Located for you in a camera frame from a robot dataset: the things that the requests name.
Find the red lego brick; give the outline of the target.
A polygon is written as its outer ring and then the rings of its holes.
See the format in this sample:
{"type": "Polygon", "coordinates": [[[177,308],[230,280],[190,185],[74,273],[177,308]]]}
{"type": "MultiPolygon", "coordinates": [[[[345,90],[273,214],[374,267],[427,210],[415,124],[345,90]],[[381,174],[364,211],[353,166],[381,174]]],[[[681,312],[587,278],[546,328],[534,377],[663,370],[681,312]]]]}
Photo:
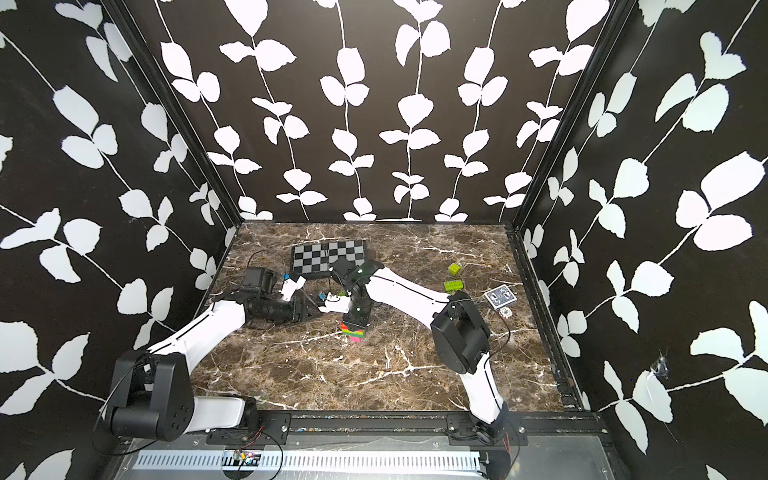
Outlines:
{"type": "Polygon", "coordinates": [[[362,331],[364,331],[364,328],[363,328],[363,327],[359,327],[359,326],[355,326],[355,325],[353,325],[353,326],[348,326],[348,325],[346,325],[346,324],[344,324],[344,323],[341,323],[341,324],[340,324],[340,328],[341,328],[341,330],[342,330],[342,331],[343,331],[343,330],[348,330],[348,331],[358,331],[358,330],[362,330],[362,331]]]}

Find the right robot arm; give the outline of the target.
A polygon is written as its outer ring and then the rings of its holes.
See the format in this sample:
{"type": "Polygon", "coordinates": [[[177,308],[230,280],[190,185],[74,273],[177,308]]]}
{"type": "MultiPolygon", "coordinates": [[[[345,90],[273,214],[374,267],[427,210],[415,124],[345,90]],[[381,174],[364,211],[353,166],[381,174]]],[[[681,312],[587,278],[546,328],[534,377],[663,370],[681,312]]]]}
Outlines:
{"type": "Polygon", "coordinates": [[[432,332],[443,363],[459,375],[471,415],[484,426],[498,423],[505,401],[491,369],[490,328],[469,295],[428,289],[377,261],[357,265],[340,258],[329,272],[345,295],[329,296],[324,309],[342,315],[341,327],[347,335],[365,333],[376,303],[417,320],[432,332]]]}

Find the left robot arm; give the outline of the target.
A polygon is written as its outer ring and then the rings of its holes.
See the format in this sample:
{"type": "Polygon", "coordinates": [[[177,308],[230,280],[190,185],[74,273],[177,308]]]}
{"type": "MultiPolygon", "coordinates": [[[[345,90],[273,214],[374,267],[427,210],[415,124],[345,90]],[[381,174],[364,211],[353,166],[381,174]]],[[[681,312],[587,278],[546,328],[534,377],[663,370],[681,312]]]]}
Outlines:
{"type": "Polygon", "coordinates": [[[94,427],[114,436],[154,441],[235,428],[241,424],[246,401],[194,395],[192,371],[250,320],[294,324],[319,315],[319,307],[303,291],[289,300],[255,288],[227,292],[169,338],[128,351],[116,361],[110,394],[94,427]]]}

